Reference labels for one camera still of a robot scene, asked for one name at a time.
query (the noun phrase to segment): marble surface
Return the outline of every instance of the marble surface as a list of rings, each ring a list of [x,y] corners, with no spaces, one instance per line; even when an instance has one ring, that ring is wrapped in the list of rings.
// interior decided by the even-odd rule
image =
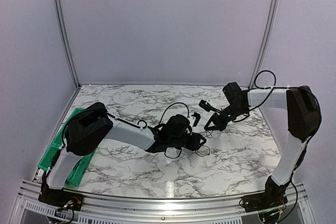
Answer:
[[[163,111],[174,102],[186,103],[191,113],[202,118],[194,132],[206,136],[203,126],[212,115],[198,106],[201,99],[217,108],[228,105],[221,87],[200,86],[83,86],[74,108],[102,102],[110,113],[131,122],[146,120],[158,124]],[[167,111],[163,122],[174,114],[186,115],[176,105]],[[226,130],[213,132],[206,145],[211,153],[200,157],[183,149],[177,159],[163,153],[145,151],[117,141],[103,140],[89,164],[80,191],[115,196],[145,198],[198,198],[247,193],[264,189],[280,154],[259,110]],[[200,152],[206,153],[205,147]]]

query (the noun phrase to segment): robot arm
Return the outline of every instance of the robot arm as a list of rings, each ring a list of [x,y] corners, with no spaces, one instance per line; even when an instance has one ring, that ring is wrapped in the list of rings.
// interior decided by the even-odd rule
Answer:
[[[206,139],[192,128],[201,116],[194,113],[190,119],[172,116],[167,123],[156,127],[139,126],[109,114],[104,104],[97,102],[74,116],[62,135],[66,142],[52,159],[51,168],[43,176],[39,200],[62,206],[71,196],[63,191],[67,177],[83,156],[92,153],[103,139],[112,139],[137,146],[147,152],[165,152],[168,148],[198,150]]]
[[[320,108],[308,86],[297,88],[241,90],[235,82],[223,88],[229,106],[223,110],[212,107],[202,100],[199,105],[206,111],[214,111],[205,125],[205,130],[224,130],[228,122],[240,115],[249,116],[250,111],[260,107],[287,110],[288,139],[280,162],[268,178],[265,192],[243,197],[243,207],[247,212],[262,210],[287,202],[285,190],[291,182],[293,172],[300,166],[310,138],[316,133],[321,122]]]

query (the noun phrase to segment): white backdrop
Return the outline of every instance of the white backdrop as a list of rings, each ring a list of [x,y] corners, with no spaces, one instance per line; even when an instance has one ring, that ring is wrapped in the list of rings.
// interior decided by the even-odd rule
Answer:
[[[74,90],[54,1],[0,0],[0,223]]]
[[[61,0],[81,83],[247,86],[270,0]]]
[[[336,0],[280,0],[263,69],[275,72],[278,85],[309,85],[318,97],[322,125],[309,142],[297,170],[317,223],[335,223],[336,199]],[[287,113],[265,108],[265,118],[283,149]]]

